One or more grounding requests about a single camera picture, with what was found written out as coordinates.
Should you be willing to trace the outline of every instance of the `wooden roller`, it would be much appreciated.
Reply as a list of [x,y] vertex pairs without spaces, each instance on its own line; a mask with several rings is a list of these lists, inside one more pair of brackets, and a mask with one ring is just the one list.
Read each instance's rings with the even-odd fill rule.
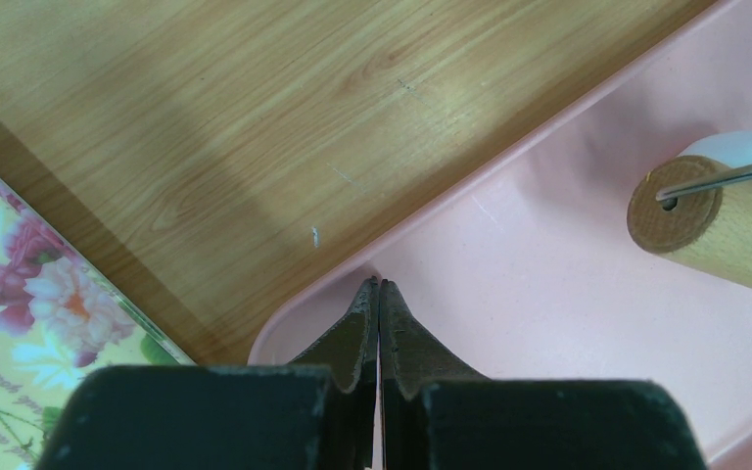
[[728,169],[698,156],[662,164],[635,188],[627,225],[646,251],[752,288],[752,181],[656,201],[664,187]]

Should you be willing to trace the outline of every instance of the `round wooden end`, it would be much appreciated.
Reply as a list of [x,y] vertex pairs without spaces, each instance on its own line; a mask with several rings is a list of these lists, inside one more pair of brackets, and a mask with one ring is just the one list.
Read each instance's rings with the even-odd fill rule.
[[698,239],[719,213],[723,190],[702,191],[664,206],[656,201],[656,192],[717,171],[714,161],[690,156],[678,157],[647,174],[635,188],[627,210],[633,240],[650,253],[665,254]]

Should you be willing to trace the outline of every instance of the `pink tray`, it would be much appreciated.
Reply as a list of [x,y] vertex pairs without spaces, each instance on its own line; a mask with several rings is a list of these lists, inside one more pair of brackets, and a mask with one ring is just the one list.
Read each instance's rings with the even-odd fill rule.
[[376,274],[481,372],[651,379],[714,468],[752,468],[752,290],[643,252],[625,222],[645,173],[739,129],[752,129],[752,0],[718,2],[298,294],[250,363],[295,356]]

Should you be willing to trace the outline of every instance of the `floral box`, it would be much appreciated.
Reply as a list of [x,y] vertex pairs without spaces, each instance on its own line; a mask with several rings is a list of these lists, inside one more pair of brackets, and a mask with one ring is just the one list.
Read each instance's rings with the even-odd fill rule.
[[0,180],[0,469],[29,469],[110,364],[192,361]]

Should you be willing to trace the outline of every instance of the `rolling pin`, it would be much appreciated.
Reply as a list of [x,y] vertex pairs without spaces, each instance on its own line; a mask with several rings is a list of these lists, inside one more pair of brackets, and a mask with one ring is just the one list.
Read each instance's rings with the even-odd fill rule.
[[720,162],[725,153],[748,160],[752,145],[742,144],[752,144],[752,133],[733,134],[700,141],[650,171],[635,188],[627,225],[649,253],[752,288],[752,163]]

